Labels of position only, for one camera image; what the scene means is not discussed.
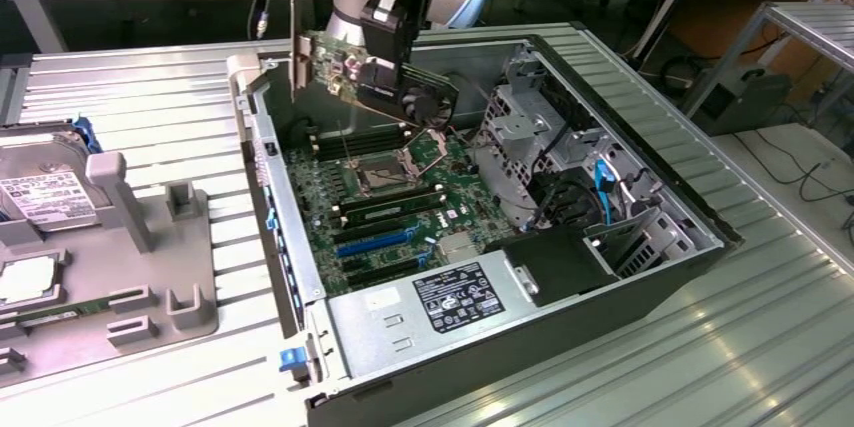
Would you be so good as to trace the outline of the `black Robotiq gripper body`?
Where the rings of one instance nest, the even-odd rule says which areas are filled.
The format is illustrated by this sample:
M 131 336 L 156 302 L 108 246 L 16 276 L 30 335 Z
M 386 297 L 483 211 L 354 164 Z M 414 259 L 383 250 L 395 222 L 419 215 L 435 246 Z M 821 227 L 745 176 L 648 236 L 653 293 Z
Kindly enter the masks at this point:
M 431 0 L 369 0 L 361 14 L 370 57 L 387 67 L 409 61 L 414 41 L 426 20 Z

